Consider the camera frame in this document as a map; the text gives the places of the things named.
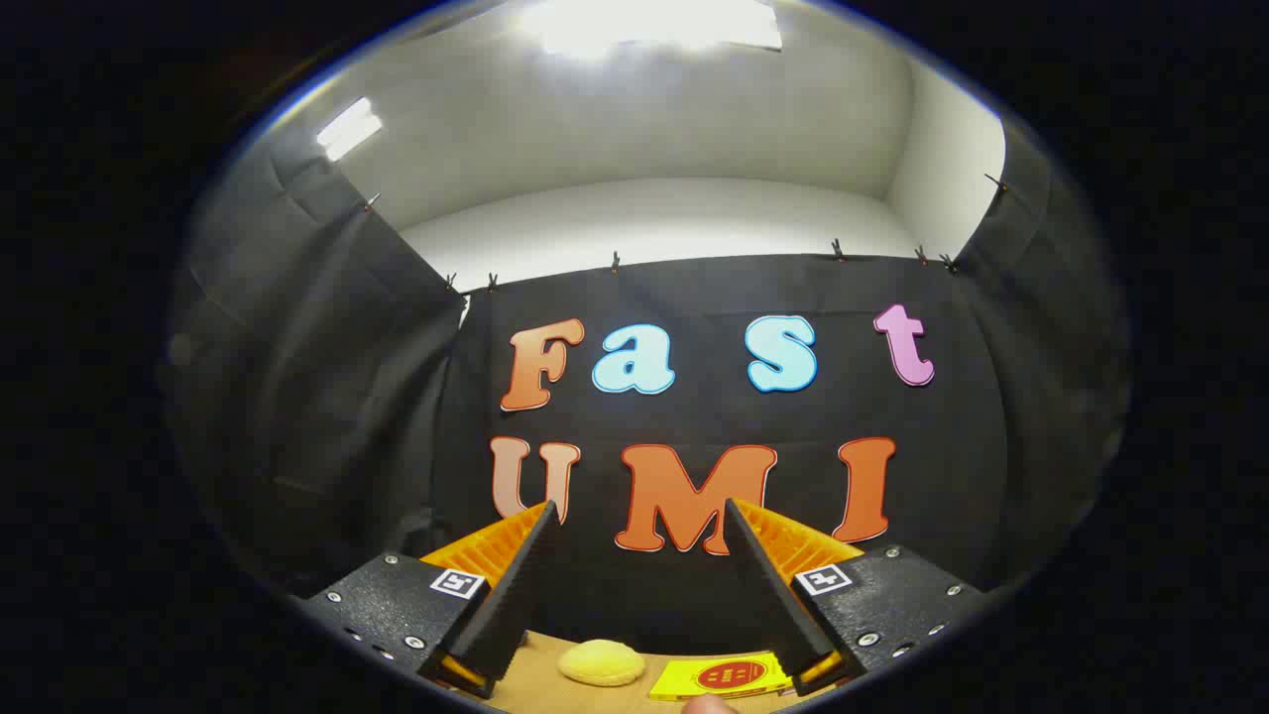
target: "white wall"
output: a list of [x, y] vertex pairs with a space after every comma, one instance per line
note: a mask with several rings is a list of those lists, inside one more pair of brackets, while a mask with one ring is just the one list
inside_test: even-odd
[[401, 231], [459, 290], [612, 264], [774, 252], [914, 256], [881, 200], [746, 179], [636, 179], [529, 193]]
[[907, 145], [887, 202], [925, 254], [953, 257], [982, 221], [1005, 165], [1005, 132], [994, 112], [924, 63], [912, 67]]

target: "black metal plate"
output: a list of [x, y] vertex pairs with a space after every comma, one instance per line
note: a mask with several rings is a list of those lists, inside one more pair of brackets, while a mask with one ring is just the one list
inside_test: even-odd
[[869, 672], [901, 648], [898, 657], [930, 647], [983, 606], [982, 594], [898, 545], [798, 573], [791, 585], [838, 649]]
[[419, 672], [439, 663], [438, 653], [489, 590], [481, 576], [385, 553], [303, 601], [303, 609], [352, 647]]

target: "pink letter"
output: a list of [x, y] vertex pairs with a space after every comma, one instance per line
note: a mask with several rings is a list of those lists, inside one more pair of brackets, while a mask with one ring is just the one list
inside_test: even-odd
[[[494, 453], [494, 509], [504, 519], [525, 511], [520, 501], [520, 464], [529, 455], [524, 440], [496, 436], [489, 441]], [[547, 463], [547, 501], [556, 502], [560, 524], [569, 517], [569, 476], [581, 460], [581, 450], [571, 444], [547, 443], [538, 449]]]
[[914, 335], [925, 334], [920, 320], [907, 318], [902, 304], [892, 304], [873, 320], [877, 331], [886, 332], [890, 344], [890, 361], [898, 379], [910, 387], [925, 387], [934, 379], [934, 363], [921, 360], [916, 354]]

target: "black curtain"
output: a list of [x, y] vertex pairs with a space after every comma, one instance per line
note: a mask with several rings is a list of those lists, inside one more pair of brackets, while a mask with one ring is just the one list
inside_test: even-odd
[[264, 137], [195, 213], [164, 368], [208, 516], [298, 595], [429, 533], [463, 306], [311, 136]]

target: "ceiling light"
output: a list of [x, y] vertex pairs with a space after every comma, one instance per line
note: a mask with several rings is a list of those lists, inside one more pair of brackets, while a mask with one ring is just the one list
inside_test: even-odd
[[623, 42], [783, 47], [775, 11], [756, 0], [544, 0], [525, 13], [524, 27], [547, 52], [577, 57]]
[[338, 161], [381, 128], [383, 122], [371, 112], [371, 100], [363, 96], [317, 132], [317, 143], [326, 150], [327, 159]]

